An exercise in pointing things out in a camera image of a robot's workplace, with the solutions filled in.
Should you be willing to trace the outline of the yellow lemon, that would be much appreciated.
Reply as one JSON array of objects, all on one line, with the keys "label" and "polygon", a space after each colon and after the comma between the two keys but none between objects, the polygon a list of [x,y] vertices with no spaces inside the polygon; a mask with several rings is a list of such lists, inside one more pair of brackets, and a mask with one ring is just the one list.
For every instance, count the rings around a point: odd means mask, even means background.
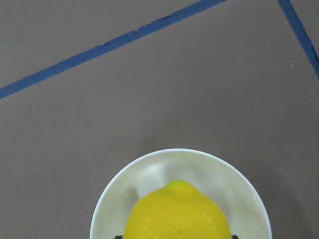
[{"label": "yellow lemon", "polygon": [[174,180],[142,197],[126,223],[125,239],[230,239],[216,202],[191,184]]}]

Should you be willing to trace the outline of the white bowl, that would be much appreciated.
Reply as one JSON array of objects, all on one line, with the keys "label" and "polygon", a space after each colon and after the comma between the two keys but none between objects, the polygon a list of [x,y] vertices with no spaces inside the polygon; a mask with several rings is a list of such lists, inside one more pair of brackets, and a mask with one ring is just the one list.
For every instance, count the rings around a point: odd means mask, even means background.
[{"label": "white bowl", "polygon": [[143,196],[181,179],[213,199],[231,231],[241,239],[270,239],[270,220],[251,183],[233,166],[205,152],[164,149],[124,167],[103,191],[93,214],[89,237],[113,239],[123,233],[130,211]]}]

